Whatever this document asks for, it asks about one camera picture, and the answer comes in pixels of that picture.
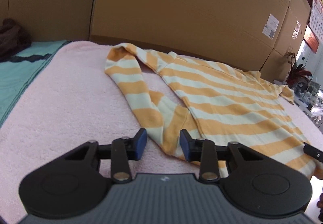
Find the green fabric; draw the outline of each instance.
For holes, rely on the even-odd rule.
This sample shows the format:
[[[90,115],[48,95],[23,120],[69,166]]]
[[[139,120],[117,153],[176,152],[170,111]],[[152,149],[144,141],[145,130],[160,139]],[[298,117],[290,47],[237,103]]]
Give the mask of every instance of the green fabric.
[[[0,62],[0,127],[33,79],[67,41],[33,42],[31,47],[16,54],[20,57],[51,54],[48,59],[35,62]]]

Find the barcode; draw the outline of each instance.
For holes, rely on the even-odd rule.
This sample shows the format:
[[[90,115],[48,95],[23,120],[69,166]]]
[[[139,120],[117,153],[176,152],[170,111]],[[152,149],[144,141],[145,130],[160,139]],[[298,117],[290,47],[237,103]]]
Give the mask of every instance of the barcode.
[[[275,35],[275,32],[274,31],[270,31],[269,38],[270,39],[273,39],[274,35]]]

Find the decorative plant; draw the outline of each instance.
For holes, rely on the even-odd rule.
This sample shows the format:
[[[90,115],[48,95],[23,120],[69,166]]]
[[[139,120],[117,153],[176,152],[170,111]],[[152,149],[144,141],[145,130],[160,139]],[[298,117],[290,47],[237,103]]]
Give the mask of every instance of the decorative plant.
[[[309,82],[310,77],[312,76],[312,73],[306,70],[305,66],[303,66],[302,63],[297,65],[295,54],[291,53],[291,55],[292,55],[292,60],[290,62],[291,69],[290,69],[290,72],[288,73],[288,78],[286,79],[286,82],[290,88],[292,88],[293,85],[300,80],[305,80]]]

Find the calendar page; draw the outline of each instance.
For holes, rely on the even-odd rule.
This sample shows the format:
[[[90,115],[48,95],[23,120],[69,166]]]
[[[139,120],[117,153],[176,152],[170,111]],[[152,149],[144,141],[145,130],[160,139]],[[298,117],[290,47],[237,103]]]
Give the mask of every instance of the calendar page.
[[[323,42],[323,0],[313,0],[309,26],[315,36]]]

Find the pink surface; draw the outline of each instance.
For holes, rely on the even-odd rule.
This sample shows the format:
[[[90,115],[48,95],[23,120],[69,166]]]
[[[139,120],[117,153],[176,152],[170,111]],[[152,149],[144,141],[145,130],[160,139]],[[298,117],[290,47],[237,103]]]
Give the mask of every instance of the pink surface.
[[[34,80],[0,129],[0,215],[16,223],[25,214],[18,196],[22,178],[72,148],[96,139],[111,143],[121,136],[134,136],[140,128],[125,98],[104,74],[109,46],[74,42],[62,48]],[[160,77],[143,67],[151,90],[164,92],[174,102],[180,100]],[[280,102],[295,124],[312,143],[323,149],[322,134],[296,107]],[[166,156],[148,140],[142,160],[130,162],[136,172],[198,173],[198,167]],[[102,161],[101,174],[109,177],[109,161]],[[316,218],[316,197],[307,211]]]

